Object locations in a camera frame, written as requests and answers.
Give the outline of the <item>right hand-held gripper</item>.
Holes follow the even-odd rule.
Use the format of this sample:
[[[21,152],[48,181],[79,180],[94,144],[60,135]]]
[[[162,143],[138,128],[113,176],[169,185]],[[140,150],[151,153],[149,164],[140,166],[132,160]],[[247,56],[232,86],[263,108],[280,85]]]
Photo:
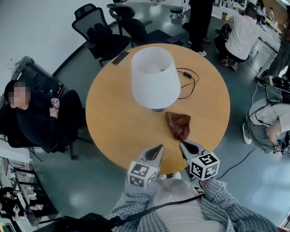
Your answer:
[[[217,175],[220,160],[213,153],[198,143],[192,141],[180,141],[179,148],[183,158],[186,160],[186,173],[191,181],[194,178],[204,181]]]

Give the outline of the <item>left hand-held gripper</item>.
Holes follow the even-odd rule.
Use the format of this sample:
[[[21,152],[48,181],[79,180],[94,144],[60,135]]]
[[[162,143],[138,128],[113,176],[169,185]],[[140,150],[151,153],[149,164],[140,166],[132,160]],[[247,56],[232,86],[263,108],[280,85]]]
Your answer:
[[[129,167],[127,172],[128,183],[140,188],[149,187],[160,173],[163,152],[163,145],[144,149],[140,157],[132,161]]]

